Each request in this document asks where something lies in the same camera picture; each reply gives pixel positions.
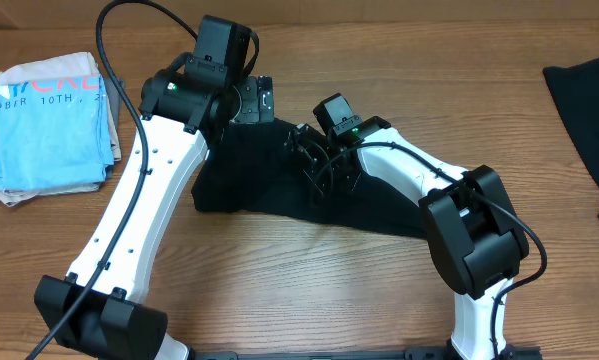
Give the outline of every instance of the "white long garment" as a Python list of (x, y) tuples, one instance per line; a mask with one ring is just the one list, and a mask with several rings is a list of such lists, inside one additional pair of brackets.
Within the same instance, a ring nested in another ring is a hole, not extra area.
[[(91, 74), (99, 74), (97, 64), (90, 53), (80, 52), (13, 66), (4, 72), (0, 72), (0, 86), (16, 84), (25, 81), (76, 77)], [(117, 131), (112, 118), (112, 112), (110, 111), (110, 103), (107, 104), (107, 108), (108, 131), (110, 133), (111, 142), (110, 145), (114, 159), (115, 161), (118, 161), (121, 159), (119, 137), (117, 136)], [(8, 194), (0, 191), (0, 201), (6, 205), (12, 206), (23, 200), (27, 200), (38, 195), (95, 191), (98, 188), (99, 184), (86, 184), (72, 187), (46, 189), (44, 191), (17, 192)]]

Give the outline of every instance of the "black fabric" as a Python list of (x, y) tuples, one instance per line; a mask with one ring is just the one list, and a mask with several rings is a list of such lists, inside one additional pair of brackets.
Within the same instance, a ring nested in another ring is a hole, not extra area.
[(295, 125), (276, 119), (231, 124), (192, 188), (202, 212), (248, 210), (320, 224), (424, 238), (417, 205), (383, 180), (362, 173), (347, 180), (322, 206), (309, 202), (309, 186), (284, 145)]
[(599, 59), (543, 73), (561, 120), (599, 186)]

